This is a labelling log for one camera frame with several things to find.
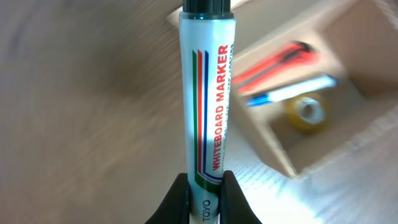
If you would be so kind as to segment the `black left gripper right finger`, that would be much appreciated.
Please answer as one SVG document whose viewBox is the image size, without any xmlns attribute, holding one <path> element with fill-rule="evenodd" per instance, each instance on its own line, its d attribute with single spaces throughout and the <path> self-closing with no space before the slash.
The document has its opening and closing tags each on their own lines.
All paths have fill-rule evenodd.
<svg viewBox="0 0 398 224">
<path fill-rule="evenodd" d="M 223 173 L 220 191 L 221 224 L 261 224 L 252 211 L 232 171 Z"/>
</svg>

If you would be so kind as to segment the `blue cap whiteboard marker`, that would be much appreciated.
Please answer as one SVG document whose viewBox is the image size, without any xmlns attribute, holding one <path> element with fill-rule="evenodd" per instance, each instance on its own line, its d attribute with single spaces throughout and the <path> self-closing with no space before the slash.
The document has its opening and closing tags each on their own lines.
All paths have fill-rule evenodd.
<svg viewBox="0 0 398 224">
<path fill-rule="evenodd" d="M 284 101 L 304 93 L 318 91 L 326 88 L 333 88 L 337 86 L 337 84 L 337 78 L 331 75 L 323 74 L 315 78 L 310 78 L 308 80 L 276 88 L 275 90 L 261 93 L 257 96 L 252 96 L 248 100 L 246 100 L 246 105 L 248 107 L 256 107 L 269 103 Z"/>
</svg>

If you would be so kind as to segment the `brown cardboard box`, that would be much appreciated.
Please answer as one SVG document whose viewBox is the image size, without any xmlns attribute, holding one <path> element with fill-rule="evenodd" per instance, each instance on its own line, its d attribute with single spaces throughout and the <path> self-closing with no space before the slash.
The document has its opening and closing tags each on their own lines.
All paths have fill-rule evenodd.
<svg viewBox="0 0 398 224">
<path fill-rule="evenodd" d="M 395 1 L 248 1 L 171 22 L 195 180 L 220 182 L 229 118 L 267 166 L 297 178 L 397 102 Z"/>
</svg>

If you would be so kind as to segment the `red utility knife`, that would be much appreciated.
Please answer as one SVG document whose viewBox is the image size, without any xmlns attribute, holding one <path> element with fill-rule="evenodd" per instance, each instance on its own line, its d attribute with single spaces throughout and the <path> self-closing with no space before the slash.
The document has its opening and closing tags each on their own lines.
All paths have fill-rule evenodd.
<svg viewBox="0 0 398 224">
<path fill-rule="evenodd" d="M 232 85 L 238 93 L 247 93 L 290 68 L 315 63 L 319 56 L 319 51 L 313 45 L 292 40 L 273 53 L 242 58 L 238 62 L 242 71 L 234 76 Z"/>
</svg>

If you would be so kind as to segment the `yellow tape roll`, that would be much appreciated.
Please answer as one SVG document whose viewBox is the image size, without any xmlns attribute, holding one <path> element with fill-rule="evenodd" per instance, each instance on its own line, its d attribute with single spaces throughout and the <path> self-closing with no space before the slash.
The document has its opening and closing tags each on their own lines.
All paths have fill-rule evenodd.
<svg viewBox="0 0 398 224">
<path fill-rule="evenodd" d="M 318 132 L 328 121 L 328 103 L 317 93 L 304 93 L 286 100 L 284 109 L 289 123 L 301 133 Z"/>
</svg>

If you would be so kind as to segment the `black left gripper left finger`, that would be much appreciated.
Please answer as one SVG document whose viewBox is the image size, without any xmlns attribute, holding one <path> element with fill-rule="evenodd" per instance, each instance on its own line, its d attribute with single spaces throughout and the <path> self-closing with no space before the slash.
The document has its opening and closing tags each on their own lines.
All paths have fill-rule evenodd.
<svg viewBox="0 0 398 224">
<path fill-rule="evenodd" d="M 180 173 L 158 209 L 145 224 L 189 224 L 190 186 L 186 173 Z"/>
</svg>

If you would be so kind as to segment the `black cap whiteboard marker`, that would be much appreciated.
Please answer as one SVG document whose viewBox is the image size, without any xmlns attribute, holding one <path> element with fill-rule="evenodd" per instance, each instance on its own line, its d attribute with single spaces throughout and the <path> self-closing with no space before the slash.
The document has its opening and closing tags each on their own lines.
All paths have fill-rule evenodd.
<svg viewBox="0 0 398 224">
<path fill-rule="evenodd" d="M 179 14 L 190 221 L 217 223 L 236 20 L 229 0 L 184 0 Z"/>
</svg>

